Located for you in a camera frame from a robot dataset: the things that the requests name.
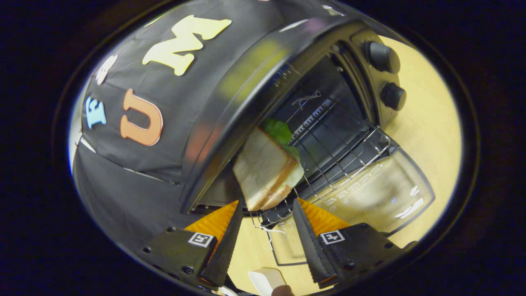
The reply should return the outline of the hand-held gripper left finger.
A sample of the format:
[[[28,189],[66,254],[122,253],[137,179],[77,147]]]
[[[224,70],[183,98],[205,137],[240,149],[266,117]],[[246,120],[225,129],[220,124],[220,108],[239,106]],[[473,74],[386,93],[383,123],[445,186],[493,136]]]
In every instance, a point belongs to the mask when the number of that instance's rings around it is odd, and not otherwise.
[[[168,227],[142,247],[142,259],[192,287],[220,288],[242,219],[242,206],[234,201],[183,229]]]

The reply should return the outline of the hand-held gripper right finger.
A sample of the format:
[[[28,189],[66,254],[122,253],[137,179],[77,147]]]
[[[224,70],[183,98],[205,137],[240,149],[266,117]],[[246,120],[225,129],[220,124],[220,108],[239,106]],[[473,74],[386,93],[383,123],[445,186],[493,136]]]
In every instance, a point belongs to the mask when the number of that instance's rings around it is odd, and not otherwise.
[[[357,284],[396,262],[417,244],[398,247],[367,223],[351,225],[303,199],[293,219],[314,283],[319,288]]]

